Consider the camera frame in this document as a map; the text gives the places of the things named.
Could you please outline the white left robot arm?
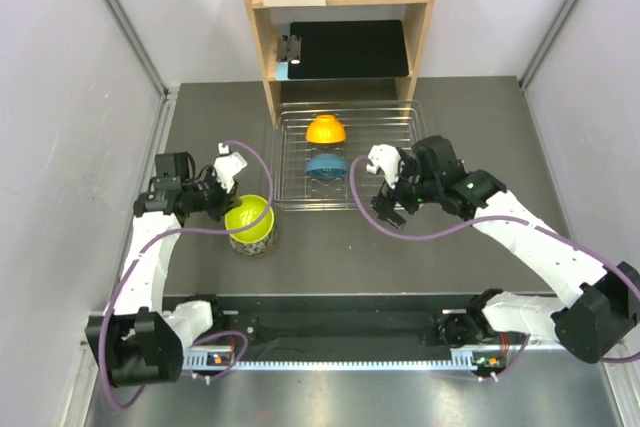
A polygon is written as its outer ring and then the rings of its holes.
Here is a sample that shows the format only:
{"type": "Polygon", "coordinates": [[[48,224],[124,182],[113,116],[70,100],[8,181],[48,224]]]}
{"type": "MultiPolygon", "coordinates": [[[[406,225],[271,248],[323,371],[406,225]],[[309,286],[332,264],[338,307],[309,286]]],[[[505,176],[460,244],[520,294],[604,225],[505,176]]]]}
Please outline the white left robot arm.
{"type": "Polygon", "coordinates": [[[203,169],[187,152],[156,155],[155,174],[133,205],[132,237],[115,296],[85,328],[109,386],[175,382],[185,350],[198,337],[212,344],[226,334],[227,321],[212,301],[189,300],[166,311],[164,290],[186,219],[206,213],[220,221],[238,206],[236,177],[246,166],[242,155],[226,145],[203,169]]]}

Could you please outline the orange bowl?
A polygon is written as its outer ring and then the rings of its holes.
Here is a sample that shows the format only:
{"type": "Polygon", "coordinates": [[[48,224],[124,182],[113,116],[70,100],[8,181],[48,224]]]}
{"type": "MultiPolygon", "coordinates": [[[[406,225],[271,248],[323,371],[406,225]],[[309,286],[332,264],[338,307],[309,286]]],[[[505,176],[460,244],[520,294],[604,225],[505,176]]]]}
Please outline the orange bowl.
{"type": "Polygon", "coordinates": [[[308,125],[305,138],[314,144],[337,144],[347,139],[344,125],[331,114],[316,116],[308,125]]]}

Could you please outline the patterned white floral bowl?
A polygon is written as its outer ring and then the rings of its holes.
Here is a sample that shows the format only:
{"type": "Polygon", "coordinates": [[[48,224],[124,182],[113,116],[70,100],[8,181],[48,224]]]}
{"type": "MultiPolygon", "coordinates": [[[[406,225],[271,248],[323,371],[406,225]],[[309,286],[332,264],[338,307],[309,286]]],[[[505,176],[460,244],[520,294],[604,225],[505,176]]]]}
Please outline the patterned white floral bowl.
{"type": "Polygon", "coordinates": [[[257,257],[269,253],[274,247],[278,236],[277,226],[257,242],[244,243],[240,242],[233,236],[229,237],[229,242],[234,251],[245,257],[257,257]]]}

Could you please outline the green bowl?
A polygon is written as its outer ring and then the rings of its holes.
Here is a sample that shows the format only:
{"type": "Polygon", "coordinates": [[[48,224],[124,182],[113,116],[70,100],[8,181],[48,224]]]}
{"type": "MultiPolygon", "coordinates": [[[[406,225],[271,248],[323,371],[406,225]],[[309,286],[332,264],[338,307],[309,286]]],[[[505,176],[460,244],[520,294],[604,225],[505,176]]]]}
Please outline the green bowl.
{"type": "Polygon", "coordinates": [[[224,217],[225,228],[232,233],[231,238],[241,244],[254,244],[266,240],[275,228],[275,214],[272,207],[254,227],[249,228],[267,206],[267,200],[259,195],[246,194],[239,198],[240,204],[231,209],[224,217]]]}

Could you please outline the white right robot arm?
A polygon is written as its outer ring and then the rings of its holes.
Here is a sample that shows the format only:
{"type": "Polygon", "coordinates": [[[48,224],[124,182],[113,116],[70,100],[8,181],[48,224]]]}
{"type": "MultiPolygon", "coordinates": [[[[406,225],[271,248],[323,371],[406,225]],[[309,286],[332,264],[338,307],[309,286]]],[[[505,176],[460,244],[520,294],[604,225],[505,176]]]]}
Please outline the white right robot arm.
{"type": "Polygon", "coordinates": [[[626,262],[614,264],[563,237],[489,172],[466,171],[448,139],[430,136],[410,149],[374,145],[366,170],[384,178],[371,200],[377,215],[371,222],[383,233],[406,237],[398,207],[414,214],[424,204],[436,204],[461,222],[424,234],[422,240],[471,227],[510,252],[553,293],[546,297],[488,289],[460,312],[436,317],[442,343],[457,348],[518,333],[556,342],[585,363],[610,363],[613,347],[638,326],[637,269],[626,262]]]}

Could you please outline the blue bowl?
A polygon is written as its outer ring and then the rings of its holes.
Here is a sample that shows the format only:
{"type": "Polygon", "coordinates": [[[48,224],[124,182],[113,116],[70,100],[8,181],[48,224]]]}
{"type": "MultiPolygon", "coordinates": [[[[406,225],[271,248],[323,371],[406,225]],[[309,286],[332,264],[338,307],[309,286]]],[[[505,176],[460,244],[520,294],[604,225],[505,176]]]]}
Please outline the blue bowl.
{"type": "Polygon", "coordinates": [[[313,156],[305,165],[305,175],[314,179],[340,179],[348,173],[348,165],[337,154],[323,153],[313,156]]]}

